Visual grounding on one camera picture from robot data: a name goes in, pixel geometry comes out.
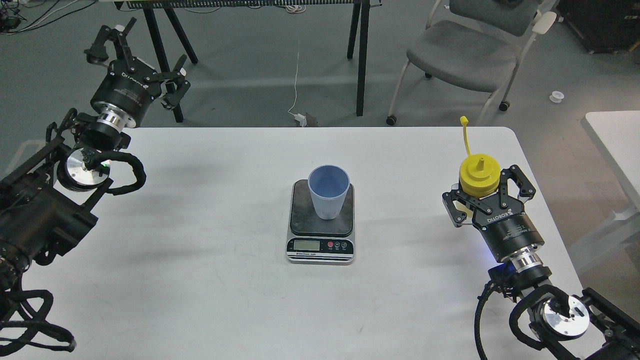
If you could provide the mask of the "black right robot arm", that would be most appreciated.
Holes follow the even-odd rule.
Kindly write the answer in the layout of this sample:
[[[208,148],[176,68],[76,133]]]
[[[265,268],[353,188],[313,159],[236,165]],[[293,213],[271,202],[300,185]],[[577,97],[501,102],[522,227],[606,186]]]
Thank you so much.
[[[442,200],[453,225],[471,225],[480,232],[498,263],[489,269],[490,280],[478,296],[474,313],[474,340],[478,357],[487,358],[482,345],[482,311],[493,293],[501,293],[515,306],[509,315],[514,337],[534,350],[547,349],[558,360],[576,356],[563,342],[576,340],[589,326],[605,341],[590,360],[637,360],[639,324],[594,289],[569,295],[550,281],[552,271],[537,255],[544,244],[525,212],[524,203],[536,189],[516,165],[500,169],[485,155],[462,162],[459,181]]]

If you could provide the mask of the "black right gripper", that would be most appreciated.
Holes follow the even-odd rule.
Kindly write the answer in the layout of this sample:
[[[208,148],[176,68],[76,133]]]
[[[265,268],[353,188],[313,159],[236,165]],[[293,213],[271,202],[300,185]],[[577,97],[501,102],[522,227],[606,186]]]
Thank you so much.
[[[510,196],[509,184],[517,187]],[[497,209],[489,201],[464,191],[461,183],[442,193],[442,202],[454,227],[474,226],[480,231],[494,260],[505,264],[525,249],[535,252],[545,244],[528,214],[525,203],[537,193],[522,169],[513,164],[500,171],[497,187]]]

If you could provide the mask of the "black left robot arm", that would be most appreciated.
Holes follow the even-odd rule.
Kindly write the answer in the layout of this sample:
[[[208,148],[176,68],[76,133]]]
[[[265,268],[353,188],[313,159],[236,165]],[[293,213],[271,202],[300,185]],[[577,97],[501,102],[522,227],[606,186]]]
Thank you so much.
[[[191,87],[181,55],[170,71],[157,71],[135,56],[127,41],[136,23],[103,25],[85,55],[105,66],[105,78],[90,100],[95,115],[71,108],[45,131],[45,145],[1,180],[1,328],[21,329],[1,338],[6,357],[26,346],[71,352],[73,334],[47,321],[54,296],[23,289],[32,266],[51,264],[75,248],[98,223],[95,205],[105,194],[139,191],[147,180],[142,162],[127,153],[131,136],[154,101],[178,107]]]

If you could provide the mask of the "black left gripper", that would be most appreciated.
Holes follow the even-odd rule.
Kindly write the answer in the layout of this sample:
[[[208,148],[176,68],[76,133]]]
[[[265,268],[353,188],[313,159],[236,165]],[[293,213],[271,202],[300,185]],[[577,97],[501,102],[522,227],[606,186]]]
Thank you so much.
[[[173,84],[173,92],[160,97],[166,110],[173,110],[182,101],[191,84],[186,80],[183,66],[188,56],[181,55],[172,71],[157,73],[153,66],[135,57],[127,36],[137,19],[132,17],[125,26],[103,25],[89,48],[84,50],[87,63],[107,69],[105,78],[90,100],[94,111],[102,113],[110,109],[123,119],[119,128],[139,128],[152,102],[161,94],[159,84]],[[116,59],[109,62],[107,43],[112,43]]]

